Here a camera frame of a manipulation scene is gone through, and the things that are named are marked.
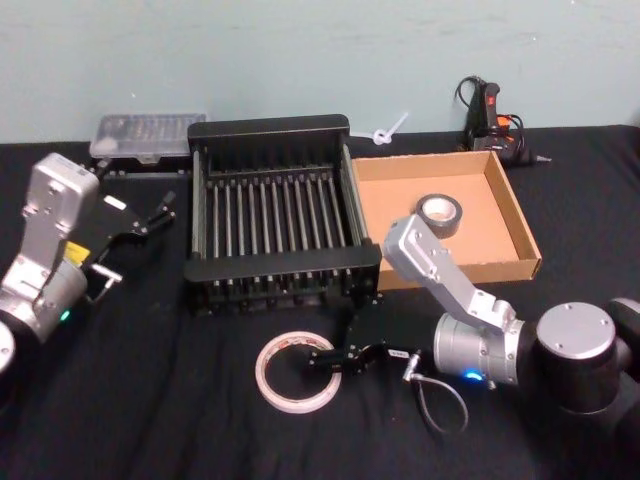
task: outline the black dish rack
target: black dish rack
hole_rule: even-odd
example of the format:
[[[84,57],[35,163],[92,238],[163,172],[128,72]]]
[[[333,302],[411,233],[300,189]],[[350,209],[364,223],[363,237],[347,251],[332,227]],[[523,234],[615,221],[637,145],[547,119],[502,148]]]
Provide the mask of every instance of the black dish rack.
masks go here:
[[[193,307],[240,309],[375,295],[382,258],[368,238],[342,115],[203,122],[193,156]]]

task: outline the yellow label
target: yellow label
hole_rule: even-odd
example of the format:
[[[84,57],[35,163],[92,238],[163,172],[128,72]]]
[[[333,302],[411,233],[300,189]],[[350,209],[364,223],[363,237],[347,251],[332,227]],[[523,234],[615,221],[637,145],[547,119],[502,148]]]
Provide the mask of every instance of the yellow label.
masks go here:
[[[67,242],[64,249],[64,256],[76,267],[82,265],[91,252],[77,243]]]

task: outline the gray cable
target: gray cable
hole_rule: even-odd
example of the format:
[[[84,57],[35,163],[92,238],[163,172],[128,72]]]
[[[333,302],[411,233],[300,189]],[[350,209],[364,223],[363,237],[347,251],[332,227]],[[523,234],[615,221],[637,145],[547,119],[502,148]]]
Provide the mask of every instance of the gray cable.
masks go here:
[[[448,390],[455,397],[455,399],[458,401],[458,404],[460,405],[460,408],[462,409],[464,420],[462,422],[462,427],[460,427],[458,432],[454,432],[454,433],[462,433],[466,430],[467,425],[469,425],[469,409],[467,408],[467,404],[465,403],[464,399],[460,396],[460,394],[457,392],[455,388],[453,388],[451,385],[445,382],[436,380],[435,378],[425,377],[424,375],[420,375],[419,373],[412,374],[411,381],[418,382],[417,385],[418,385],[418,394],[420,399],[420,408],[422,408],[422,412],[424,413],[424,416],[427,422],[429,423],[429,425],[431,425],[435,430],[437,430],[438,432],[444,435],[452,433],[451,430],[445,430],[442,427],[440,427],[440,425],[436,423],[436,421],[433,419],[433,417],[429,413],[429,409],[427,408],[427,402],[424,399],[424,392],[422,390],[423,383],[431,383],[434,385],[438,385]]]

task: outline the open cardboard box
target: open cardboard box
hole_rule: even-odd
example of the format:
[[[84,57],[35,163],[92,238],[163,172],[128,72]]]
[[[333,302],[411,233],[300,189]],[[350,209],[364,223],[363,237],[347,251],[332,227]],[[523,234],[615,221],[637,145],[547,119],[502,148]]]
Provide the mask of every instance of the open cardboard box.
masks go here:
[[[463,214],[457,233],[441,242],[473,283],[530,280],[538,271],[540,251],[495,153],[358,158],[354,174],[374,243],[382,245],[394,220],[424,195],[444,193]],[[382,261],[379,290],[417,286]]]

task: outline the blue led light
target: blue led light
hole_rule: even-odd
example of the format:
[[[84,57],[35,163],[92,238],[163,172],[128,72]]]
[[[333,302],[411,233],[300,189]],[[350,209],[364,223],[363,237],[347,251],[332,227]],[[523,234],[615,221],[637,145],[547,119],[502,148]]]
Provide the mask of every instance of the blue led light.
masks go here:
[[[474,382],[483,382],[484,381],[484,377],[477,370],[468,370],[468,371],[464,372],[463,376],[464,376],[464,378],[467,378],[469,380],[473,380]]]

